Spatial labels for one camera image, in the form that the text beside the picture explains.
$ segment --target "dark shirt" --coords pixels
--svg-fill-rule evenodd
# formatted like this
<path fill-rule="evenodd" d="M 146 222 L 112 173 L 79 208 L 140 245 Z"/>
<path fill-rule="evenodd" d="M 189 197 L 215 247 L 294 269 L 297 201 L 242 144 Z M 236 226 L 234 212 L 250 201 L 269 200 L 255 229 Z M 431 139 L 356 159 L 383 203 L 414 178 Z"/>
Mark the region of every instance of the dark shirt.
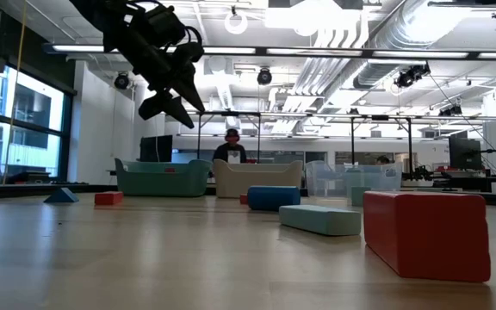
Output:
<path fill-rule="evenodd" d="M 214 152 L 214 159 L 221 159 L 228 161 L 229 159 L 229 151 L 237 151 L 240 152 L 240 163 L 245 163 L 246 162 L 246 150 L 242 145 L 235 145 L 231 146 L 228 143 L 225 143 L 224 145 L 219 146 L 215 152 Z"/>

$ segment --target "computer monitor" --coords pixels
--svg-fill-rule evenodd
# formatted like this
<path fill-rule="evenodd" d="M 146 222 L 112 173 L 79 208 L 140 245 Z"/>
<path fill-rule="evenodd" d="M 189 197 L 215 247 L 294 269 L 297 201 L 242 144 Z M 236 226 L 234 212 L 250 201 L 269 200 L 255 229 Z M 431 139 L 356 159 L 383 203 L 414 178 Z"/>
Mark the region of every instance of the computer monitor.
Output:
<path fill-rule="evenodd" d="M 449 137 L 449 159 L 452 168 L 481 170 L 480 142 Z"/>
<path fill-rule="evenodd" d="M 141 138 L 139 161 L 170 163 L 172 143 L 171 135 Z"/>

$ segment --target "small red block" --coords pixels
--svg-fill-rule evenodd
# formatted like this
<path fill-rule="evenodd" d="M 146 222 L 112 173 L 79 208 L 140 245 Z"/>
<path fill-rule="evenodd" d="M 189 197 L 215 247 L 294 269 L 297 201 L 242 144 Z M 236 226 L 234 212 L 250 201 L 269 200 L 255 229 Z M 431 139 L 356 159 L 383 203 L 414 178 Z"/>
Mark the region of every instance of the small red block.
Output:
<path fill-rule="evenodd" d="M 248 204 L 248 195 L 241 195 L 240 196 L 240 204 Z"/>
<path fill-rule="evenodd" d="M 124 198 L 124 193 L 122 192 L 104 192 L 95 194 L 95 204 L 96 205 L 113 205 L 120 203 Z"/>

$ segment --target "clear plastic bin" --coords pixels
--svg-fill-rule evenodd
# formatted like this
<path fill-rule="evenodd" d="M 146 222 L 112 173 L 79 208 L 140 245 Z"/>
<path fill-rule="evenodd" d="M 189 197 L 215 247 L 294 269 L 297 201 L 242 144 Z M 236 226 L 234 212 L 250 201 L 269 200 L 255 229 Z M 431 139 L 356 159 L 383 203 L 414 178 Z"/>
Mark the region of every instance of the clear plastic bin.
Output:
<path fill-rule="evenodd" d="M 350 197 L 351 188 L 400 190 L 403 163 L 382 165 L 328 165 L 324 161 L 306 164 L 307 192 L 317 197 Z"/>

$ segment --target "person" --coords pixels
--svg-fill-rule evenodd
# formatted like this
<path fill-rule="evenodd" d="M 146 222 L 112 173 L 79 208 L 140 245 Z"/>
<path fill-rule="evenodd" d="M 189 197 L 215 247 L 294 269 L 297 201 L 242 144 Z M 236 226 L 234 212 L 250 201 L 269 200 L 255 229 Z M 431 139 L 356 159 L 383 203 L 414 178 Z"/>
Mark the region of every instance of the person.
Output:
<path fill-rule="evenodd" d="M 389 159 L 386 156 L 381 155 L 376 159 L 376 164 L 389 164 Z"/>
<path fill-rule="evenodd" d="M 229 164 L 246 163 L 246 150 L 239 144 L 240 136 L 237 129 L 228 129 L 225 135 L 227 143 L 219 146 L 214 152 L 215 159 L 225 160 Z"/>

